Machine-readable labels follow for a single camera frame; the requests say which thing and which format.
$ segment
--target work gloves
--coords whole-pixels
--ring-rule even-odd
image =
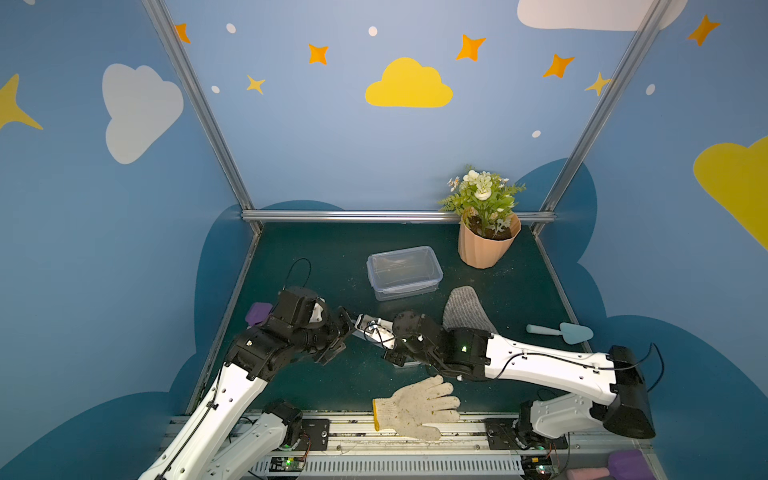
[[[461,403],[453,385],[440,375],[402,387],[388,399],[373,400],[373,423],[380,429],[394,429],[399,435],[421,440],[440,440],[440,430],[425,423],[458,422],[456,409]]]

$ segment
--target glove cuff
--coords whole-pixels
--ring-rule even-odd
[[[380,429],[390,429],[390,422],[397,416],[397,405],[392,399],[373,399],[373,426]]]

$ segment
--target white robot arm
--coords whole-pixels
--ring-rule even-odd
[[[514,379],[571,392],[521,404],[515,433],[523,449],[601,425],[630,438],[655,436],[639,362],[625,347],[607,354],[548,349],[483,330],[444,330],[413,311],[392,321],[361,315],[356,328],[396,365],[414,359],[458,380]]]
[[[176,439],[140,480],[240,479],[256,461],[281,445],[295,446],[301,411],[270,403],[247,432],[219,452],[237,420],[278,370],[297,354],[326,364],[345,348],[352,321],[344,309],[331,316],[312,290],[280,292],[267,320],[234,341],[214,384]]]

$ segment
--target plastic container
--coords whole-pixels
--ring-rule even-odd
[[[366,264],[368,280],[379,301],[434,292],[442,280],[442,269],[431,247],[375,253]]]

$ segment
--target white cloud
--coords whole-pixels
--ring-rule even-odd
[[[107,126],[107,148],[121,164],[136,161],[181,116],[184,96],[173,82],[155,70],[136,70],[119,63],[104,71],[104,103],[112,120]]]
[[[654,0],[520,0],[518,18],[533,28],[635,31]],[[661,19],[674,22],[688,0],[672,0]]]

